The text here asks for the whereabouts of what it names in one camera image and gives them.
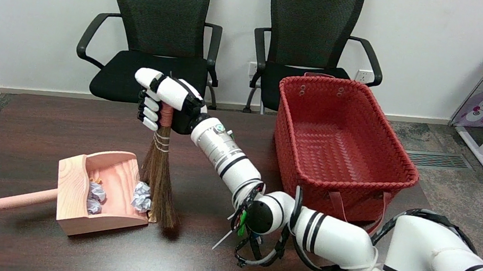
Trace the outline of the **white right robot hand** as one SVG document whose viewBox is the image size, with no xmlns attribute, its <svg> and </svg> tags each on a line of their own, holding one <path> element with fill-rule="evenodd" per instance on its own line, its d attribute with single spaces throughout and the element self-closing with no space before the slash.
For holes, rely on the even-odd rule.
<svg viewBox="0 0 483 271">
<path fill-rule="evenodd" d="M 140 68 L 135 79 L 142 90 L 138 119 L 149 130 L 157 131 L 161 125 L 163 105 L 171 106 L 173 113 L 171 129 L 181 135 L 191 134 L 190 123 L 208 108 L 200 93 L 187 81 L 166 76 L 162 72 Z"/>
</svg>

